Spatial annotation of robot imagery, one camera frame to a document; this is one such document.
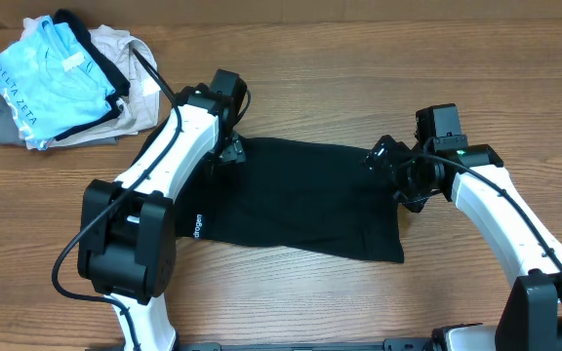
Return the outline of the black polo shirt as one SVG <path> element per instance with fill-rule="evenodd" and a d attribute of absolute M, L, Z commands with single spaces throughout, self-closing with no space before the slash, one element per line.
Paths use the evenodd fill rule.
<path fill-rule="evenodd" d="M 391 182 L 365 149 L 270 137 L 240 139 L 240 163 L 201 162 L 178 197 L 178 238 L 284 246 L 401 263 Z"/>

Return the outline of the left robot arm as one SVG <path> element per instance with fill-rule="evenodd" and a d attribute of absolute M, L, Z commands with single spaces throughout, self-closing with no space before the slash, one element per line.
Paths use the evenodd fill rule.
<path fill-rule="evenodd" d="M 125 350 L 176 350 L 164 292 L 176 259 L 176 201 L 189 181 L 246 159 L 234 126 L 250 101 L 244 80 L 218 70 L 210 85 L 186 87 L 130 168 L 85 190 L 77 268 L 109 299 Z"/>

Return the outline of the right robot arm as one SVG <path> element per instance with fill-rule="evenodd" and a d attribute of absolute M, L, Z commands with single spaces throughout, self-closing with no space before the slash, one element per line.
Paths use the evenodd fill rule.
<path fill-rule="evenodd" d="M 413 147 L 382 136 L 364 164 L 394 186 L 393 199 L 412 213 L 443 195 L 476 226 L 499 261 L 510 294 L 494 326 L 461 324 L 429 338 L 397 338 L 386 350 L 562 351 L 562 244 L 520 196 L 502 158 L 471 145 L 455 104 L 416 113 Z"/>

